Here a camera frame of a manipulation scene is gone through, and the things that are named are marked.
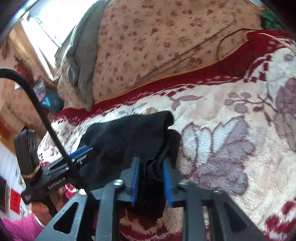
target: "red label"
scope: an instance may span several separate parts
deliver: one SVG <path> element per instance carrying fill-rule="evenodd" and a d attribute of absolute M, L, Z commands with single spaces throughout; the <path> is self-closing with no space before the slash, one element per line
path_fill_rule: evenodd
<path fill-rule="evenodd" d="M 10 191 L 10 210 L 20 214 L 20 194 L 15 190 Z"/>

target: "person's arm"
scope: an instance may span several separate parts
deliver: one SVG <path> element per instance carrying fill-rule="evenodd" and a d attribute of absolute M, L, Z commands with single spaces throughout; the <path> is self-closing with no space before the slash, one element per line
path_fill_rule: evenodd
<path fill-rule="evenodd" d="M 43 229 L 33 213 L 17 221 L 4 219 L 2 222 L 14 241 L 33 241 Z"/>

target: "beige curtain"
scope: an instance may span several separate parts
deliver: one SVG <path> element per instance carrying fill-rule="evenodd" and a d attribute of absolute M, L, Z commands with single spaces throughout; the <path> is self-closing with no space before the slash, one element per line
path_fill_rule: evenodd
<path fill-rule="evenodd" d="M 34 76 L 41 76 L 47 87 L 56 88 L 57 81 L 54 81 L 54 76 L 58 69 L 52 66 L 40 51 L 34 31 L 26 20 L 22 19 L 14 26 L 8 42 L 14 47 L 17 57 L 23 59 L 25 66 L 32 70 Z"/>

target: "black folded garment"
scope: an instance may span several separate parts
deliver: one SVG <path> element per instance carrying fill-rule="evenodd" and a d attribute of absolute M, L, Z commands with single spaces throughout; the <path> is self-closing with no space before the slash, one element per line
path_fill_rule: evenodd
<path fill-rule="evenodd" d="M 132 209 L 139 215 L 160 218 L 165 206 L 162 163 L 170 157 L 175 166 L 180 135 L 168 130 L 173 125 L 169 111 L 130 115 L 91 125 L 79 147 L 93 147 L 91 161 L 79 173 L 91 190 L 104 187 L 128 169 L 134 156 L 140 158 L 138 196 Z"/>

